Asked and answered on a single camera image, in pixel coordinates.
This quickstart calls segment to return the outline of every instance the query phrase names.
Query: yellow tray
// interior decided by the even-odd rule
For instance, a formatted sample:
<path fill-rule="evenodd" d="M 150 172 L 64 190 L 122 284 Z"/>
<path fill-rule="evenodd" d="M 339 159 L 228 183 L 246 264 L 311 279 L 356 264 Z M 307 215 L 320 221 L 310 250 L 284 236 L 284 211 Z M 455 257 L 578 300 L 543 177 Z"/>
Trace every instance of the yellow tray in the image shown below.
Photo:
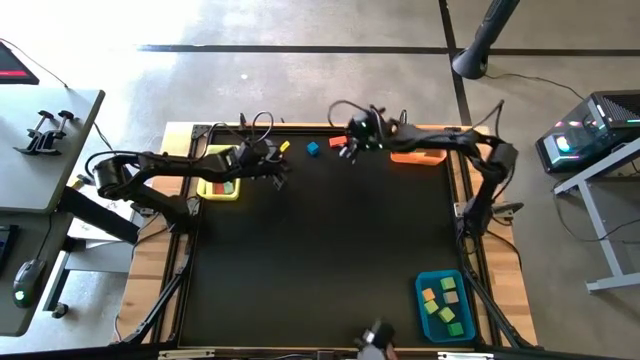
<path fill-rule="evenodd" d="M 209 145 L 207 146 L 207 154 L 217 154 L 230 147 L 238 148 L 237 145 Z M 213 201 L 234 201 L 240 196 L 240 179 L 233 181 L 233 192 L 231 194 L 214 194 L 213 183 L 205 181 L 204 179 L 198 180 L 198 189 L 196 190 L 198 196 L 206 200 Z"/>

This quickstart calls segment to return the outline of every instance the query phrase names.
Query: concrete floor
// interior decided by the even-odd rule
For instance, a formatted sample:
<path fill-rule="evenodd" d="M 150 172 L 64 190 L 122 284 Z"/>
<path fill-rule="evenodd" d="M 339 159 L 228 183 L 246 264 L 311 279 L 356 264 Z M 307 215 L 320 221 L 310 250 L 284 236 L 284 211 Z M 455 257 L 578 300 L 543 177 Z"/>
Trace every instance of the concrete floor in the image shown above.
<path fill-rule="evenodd" d="M 489 0 L 448 3 L 458 46 L 466 46 Z M 97 122 L 117 148 L 157 150 L 168 121 L 234 121 L 240 111 L 270 110 L 289 122 L 321 122 L 327 105 L 340 98 L 385 105 L 392 113 L 406 108 L 413 123 L 460 123 L 446 55 L 141 53 L 133 48 L 443 47 L 437 0 L 189 0 L 179 5 L 0 0 L 0 8 L 30 14 L 28 23 L 18 16 L 3 19 L 2 37 L 73 87 L 107 92 Z M 638 49 L 638 33 L 640 2 L 635 0 L 522 0 L 495 46 Z M 640 57 L 494 56 L 490 62 L 490 74 L 542 76 L 582 95 L 638 88 L 640 83 Z M 36 72 L 43 85 L 56 86 Z M 549 190 L 556 180 L 542 171 L 533 148 L 577 98 L 549 84 L 515 78 L 464 85 L 475 121 L 499 99 L 506 100 L 501 136 L 520 150 L 507 198 L 525 203 L 515 221 L 515 238 L 540 344 L 552 350 L 637 358 L 640 286 L 586 293 L 585 280 L 609 275 L 604 257 L 598 244 L 566 235 L 549 211 Z M 79 164 L 103 149 L 92 134 Z M 583 236 L 593 236 L 589 226 L 580 226 L 583 210 L 567 207 L 567 221 Z M 0 338 L 0 353 L 107 344 L 124 285 L 122 276 L 72 274 L 62 300 L 75 314 L 54 320 L 39 313 L 25 336 Z"/>

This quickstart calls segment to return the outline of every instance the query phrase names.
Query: computer mouse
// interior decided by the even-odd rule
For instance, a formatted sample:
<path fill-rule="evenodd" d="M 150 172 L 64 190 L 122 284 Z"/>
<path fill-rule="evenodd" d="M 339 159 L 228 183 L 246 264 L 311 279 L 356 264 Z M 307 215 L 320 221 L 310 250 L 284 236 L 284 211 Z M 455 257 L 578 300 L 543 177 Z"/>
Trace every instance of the computer mouse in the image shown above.
<path fill-rule="evenodd" d="M 25 262 L 13 280 L 13 303 L 19 308 L 31 307 L 42 292 L 42 274 L 47 262 L 33 259 Z"/>

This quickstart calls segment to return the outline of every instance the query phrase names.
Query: wooden table frame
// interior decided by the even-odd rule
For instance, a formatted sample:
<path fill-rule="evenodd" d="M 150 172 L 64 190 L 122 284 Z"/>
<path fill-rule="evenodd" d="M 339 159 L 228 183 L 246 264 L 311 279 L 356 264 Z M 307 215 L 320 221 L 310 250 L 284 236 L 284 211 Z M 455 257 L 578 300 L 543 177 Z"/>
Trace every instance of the wooden table frame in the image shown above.
<path fill-rule="evenodd" d="M 200 154 L 204 150 L 205 141 L 197 142 L 195 148 L 191 148 L 191 139 L 194 130 L 194 123 L 177 123 L 170 122 L 165 129 L 164 139 L 162 142 L 161 152 L 167 152 L 171 155 L 186 156 L 190 151 Z M 286 124 L 286 126 L 326 126 L 321 124 Z M 440 125 L 424 125 L 421 128 L 442 129 L 445 126 Z M 477 129 L 481 132 L 487 132 L 486 128 Z M 483 146 L 481 150 L 484 155 L 488 152 L 488 147 Z M 455 153 L 451 153 L 451 163 L 453 165 L 453 175 L 455 180 L 455 189 L 458 197 L 465 199 L 465 184 L 463 181 L 464 164 L 459 161 Z M 482 177 L 471 164 L 467 161 L 469 169 L 470 183 L 467 184 L 475 192 L 480 187 Z M 197 179 L 191 179 L 188 196 L 195 195 Z M 155 177 L 153 180 L 153 188 L 167 195 L 179 194 L 183 185 L 183 179 L 178 177 Z M 147 226 L 141 237 L 154 233 L 165 226 L 162 217 Z M 489 229 L 497 235 L 507 239 L 513 243 L 513 233 L 511 228 L 501 226 L 495 222 L 491 222 Z M 141 320 L 148 314 L 149 310 L 157 300 L 163 285 L 163 274 L 165 273 L 165 265 L 167 255 L 170 251 L 171 235 L 164 233 L 136 248 L 134 259 L 131 263 L 129 277 L 125 293 L 122 299 L 120 314 L 118 316 L 118 328 L 123 336 L 133 332 Z M 176 261 L 173 266 L 175 271 L 180 266 L 186 247 L 187 236 L 176 237 L 177 250 Z M 527 300 L 526 290 L 522 280 L 522 273 L 518 265 L 516 254 L 499 240 L 493 236 L 485 235 L 483 237 L 483 249 L 481 256 L 486 258 L 488 278 L 496 304 L 504 312 L 509 321 L 518 329 L 520 335 L 532 344 L 536 343 L 536 335 L 533 328 L 529 303 Z M 470 256 L 472 265 L 478 271 L 478 258 L 476 255 Z M 173 326 L 174 315 L 176 311 L 177 295 L 174 294 L 168 303 L 160 332 L 156 335 L 159 341 L 167 341 L 170 339 Z M 476 314 L 478 316 L 478 333 L 485 339 L 487 343 L 491 343 L 490 322 L 486 308 L 480 298 L 475 296 Z M 151 334 L 145 338 L 145 342 L 151 340 Z M 425 348 L 425 350 L 435 350 L 433 348 Z"/>

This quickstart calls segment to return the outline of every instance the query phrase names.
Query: blue tray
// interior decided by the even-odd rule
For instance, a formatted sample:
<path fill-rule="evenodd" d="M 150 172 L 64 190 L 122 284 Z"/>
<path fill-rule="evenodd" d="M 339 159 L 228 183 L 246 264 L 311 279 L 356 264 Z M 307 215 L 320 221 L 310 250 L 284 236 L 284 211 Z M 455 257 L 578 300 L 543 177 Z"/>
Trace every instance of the blue tray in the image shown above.
<path fill-rule="evenodd" d="M 453 277 L 456 282 L 456 291 L 458 292 L 459 302 L 456 304 L 445 304 L 444 302 L 444 290 L 440 285 L 440 280 L 446 277 Z M 436 303 L 438 304 L 438 310 L 429 315 L 424 308 L 424 298 L 422 297 L 422 290 L 431 288 L 436 295 Z M 476 336 L 476 328 L 473 326 L 473 318 L 471 317 L 471 310 L 469 310 L 469 302 L 467 301 L 467 294 L 464 291 L 464 283 L 462 282 L 462 275 L 457 270 L 442 270 L 423 272 L 418 275 L 416 279 L 416 295 L 418 296 L 418 309 L 420 311 L 420 319 L 422 320 L 422 331 L 429 340 L 435 343 L 454 342 L 454 341 L 468 341 Z M 450 324 L 459 322 L 462 324 L 464 334 L 460 336 L 450 336 L 447 330 L 447 324 L 445 324 L 438 312 L 445 306 L 448 306 L 456 317 L 451 320 Z"/>

